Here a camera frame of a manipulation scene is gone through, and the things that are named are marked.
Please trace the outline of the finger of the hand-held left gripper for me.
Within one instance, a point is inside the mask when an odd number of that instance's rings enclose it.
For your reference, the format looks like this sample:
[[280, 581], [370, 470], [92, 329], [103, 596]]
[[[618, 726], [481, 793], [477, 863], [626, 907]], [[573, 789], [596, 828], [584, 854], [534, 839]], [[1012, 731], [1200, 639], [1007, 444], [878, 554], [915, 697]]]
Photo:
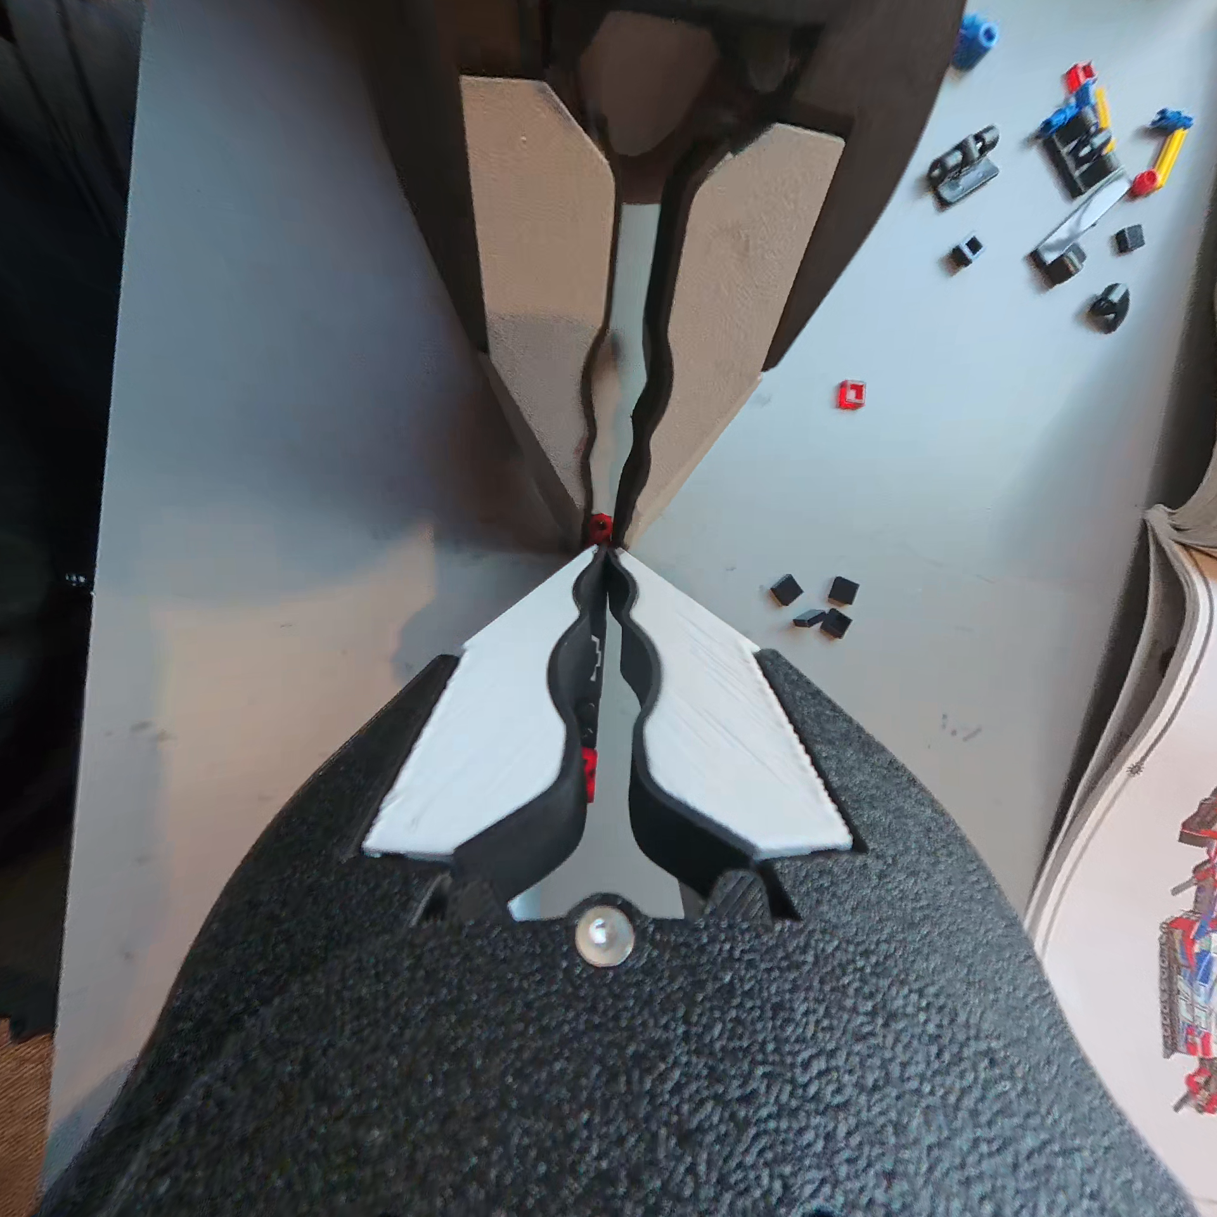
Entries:
[[658, 521], [758, 387], [845, 147], [835, 134], [771, 125], [664, 203], [619, 548]]
[[542, 83], [463, 76], [483, 367], [563, 544], [589, 516], [587, 371], [605, 335], [615, 173]]

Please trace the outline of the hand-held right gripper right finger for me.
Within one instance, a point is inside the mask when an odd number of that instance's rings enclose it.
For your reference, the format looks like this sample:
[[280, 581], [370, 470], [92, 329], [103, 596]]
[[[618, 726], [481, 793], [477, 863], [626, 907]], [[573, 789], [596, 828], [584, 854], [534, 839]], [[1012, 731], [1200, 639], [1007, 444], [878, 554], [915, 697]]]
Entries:
[[606, 581], [638, 702], [629, 816], [647, 858], [709, 899], [728, 873], [851, 852], [760, 648], [629, 552], [609, 554]]

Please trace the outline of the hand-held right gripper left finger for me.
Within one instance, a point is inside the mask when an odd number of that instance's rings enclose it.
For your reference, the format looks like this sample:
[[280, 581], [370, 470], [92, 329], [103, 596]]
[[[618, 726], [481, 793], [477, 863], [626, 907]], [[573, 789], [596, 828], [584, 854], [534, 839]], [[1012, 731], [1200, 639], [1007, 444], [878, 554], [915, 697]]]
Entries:
[[589, 806], [574, 705], [590, 645], [573, 587], [586, 552], [464, 644], [367, 857], [438, 864], [512, 900], [576, 851]]

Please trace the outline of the black brick strip red studs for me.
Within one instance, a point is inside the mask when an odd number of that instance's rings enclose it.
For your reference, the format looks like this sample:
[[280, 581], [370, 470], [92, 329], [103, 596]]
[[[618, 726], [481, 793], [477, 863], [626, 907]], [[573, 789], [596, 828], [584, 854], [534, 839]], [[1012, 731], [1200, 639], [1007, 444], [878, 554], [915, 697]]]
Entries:
[[608, 545], [589, 545], [589, 564], [577, 577], [573, 593], [577, 606], [586, 610], [589, 626], [590, 652], [586, 658], [586, 676], [581, 679], [580, 693], [574, 705], [574, 716], [580, 729], [580, 742], [583, 747], [599, 748], [599, 716], [600, 702], [605, 684], [605, 642], [606, 642], [606, 596], [597, 599], [602, 586], [596, 581], [587, 587], [584, 584], [592, 576], [600, 577], [603, 574], [599, 560], [594, 552], [600, 552]]

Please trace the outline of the scattered loose toy brick parts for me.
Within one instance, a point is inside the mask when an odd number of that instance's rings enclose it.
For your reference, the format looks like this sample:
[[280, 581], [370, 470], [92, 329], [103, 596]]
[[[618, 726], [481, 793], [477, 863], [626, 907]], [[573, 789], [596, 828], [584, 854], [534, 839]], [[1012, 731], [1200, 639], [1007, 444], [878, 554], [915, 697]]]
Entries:
[[[971, 71], [997, 45], [1000, 28], [981, 14], [965, 14], [958, 28], [951, 67]], [[1073, 212], [1031, 253], [1032, 267], [1045, 286], [1073, 282], [1086, 266], [1083, 238], [1119, 203], [1139, 200], [1164, 190], [1183, 147], [1194, 129], [1191, 113], [1161, 109], [1146, 131], [1161, 138], [1157, 158], [1131, 177], [1117, 157], [1117, 141], [1106, 89], [1091, 61], [1074, 64], [1062, 79], [1062, 105], [1046, 116], [1031, 141], [1044, 148], [1062, 186], [1075, 203]], [[997, 127], [986, 127], [962, 138], [936, 157], [926, 170], [925, 184], [939, 209], [949, 209], [993, 183], [999, 176], [994, 151], [1000, 144]], [[1115, 235], [1116, 251], [1132, 254], [1145, 247], [1141, 224], [1128, 224]], [[958, 241], [947, 254], [948, 271], [955, 274], [974, 266], [984, 244], [977, 235]], [[1102, 334], [1116, 334], [1132, 312], [1132, 290], [1113, 283], [1089, 306], [1087, 324]]]

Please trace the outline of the open instruction booklet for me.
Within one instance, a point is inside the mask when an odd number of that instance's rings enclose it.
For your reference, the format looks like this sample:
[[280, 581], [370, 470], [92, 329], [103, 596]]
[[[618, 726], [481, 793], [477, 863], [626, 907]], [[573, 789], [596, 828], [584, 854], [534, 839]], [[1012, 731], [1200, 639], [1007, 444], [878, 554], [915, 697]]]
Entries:
[[1154, 506], [1028, 928], [1090, 1065], [1215, 1215], [1215, 457]]

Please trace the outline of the person's black clothed legs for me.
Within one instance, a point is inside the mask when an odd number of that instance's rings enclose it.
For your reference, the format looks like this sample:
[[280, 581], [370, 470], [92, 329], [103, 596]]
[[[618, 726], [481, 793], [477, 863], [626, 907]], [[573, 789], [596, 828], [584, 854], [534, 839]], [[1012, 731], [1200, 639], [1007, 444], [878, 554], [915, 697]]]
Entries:
[[3, 1039], [50, 1035], [144, 3], [2, 3]]

